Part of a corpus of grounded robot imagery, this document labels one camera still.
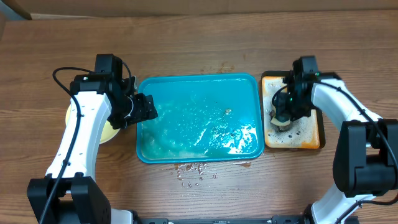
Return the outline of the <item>green and yellow sponge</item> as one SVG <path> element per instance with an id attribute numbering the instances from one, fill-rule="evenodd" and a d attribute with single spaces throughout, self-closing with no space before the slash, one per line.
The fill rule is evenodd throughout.
<path id="1" fill-rule="evenodd" d="M 277 116 L 273 116 L 271 118 L 271 123 L 276 126 L 284 127 L 284 126 L 288 126 L 290 124 L 290 120 L 281 121 L 277 118 Z"/>

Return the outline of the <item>yellow-green plate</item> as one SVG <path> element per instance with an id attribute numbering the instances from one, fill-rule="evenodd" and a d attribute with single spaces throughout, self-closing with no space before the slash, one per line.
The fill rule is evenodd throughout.
<path id="1" fill-rule="evenodd" d="M 66 115 L 65 115 L 65 124 L 68 124 L 70 112 L 71 112 L 72 106 L 69 105 Z M 106 143 L 110 141 L 113 137 L 117 135 L 117 133 L 120 132 L 120 129 L 114 129 L 109 121 L 105 122 L 104 128 L 101 133 L 101 139 L 100 139 L 100 144 Z"/>

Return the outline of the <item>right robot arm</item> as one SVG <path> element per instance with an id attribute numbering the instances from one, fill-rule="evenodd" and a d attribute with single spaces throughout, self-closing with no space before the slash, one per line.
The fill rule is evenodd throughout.
<path id="1" fill-rule="evenodd" d="M 375 198 L 397 189 L 397 120 L 368 110 L 335 72 L 321 72 L 314 56 L 293 62 L 284 86 L 272 97 L 272 124 L 283 127 L 312 110 L 322 111 L 340 130 L 333 161 L 334 184 L 309 205 L 299 223 L 357 223 L 364 204 L 390 206 Z"/>

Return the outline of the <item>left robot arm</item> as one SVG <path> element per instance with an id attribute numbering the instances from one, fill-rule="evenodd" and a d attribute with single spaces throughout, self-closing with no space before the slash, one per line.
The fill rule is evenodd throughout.
<path id="1" fill-rule="evenodd" d="M 118 210 L 95 182 L 100 139 L 113 129 L 155 119 L 153 97 L 137 93 L 125 62 L 98 54 L 94 70 L 78 68 L 69 86 L 70 114 L 57 154 L 41 179 L 31 179 L 27 197 L 39 223 L 140 223 L 137 213 Z"/>

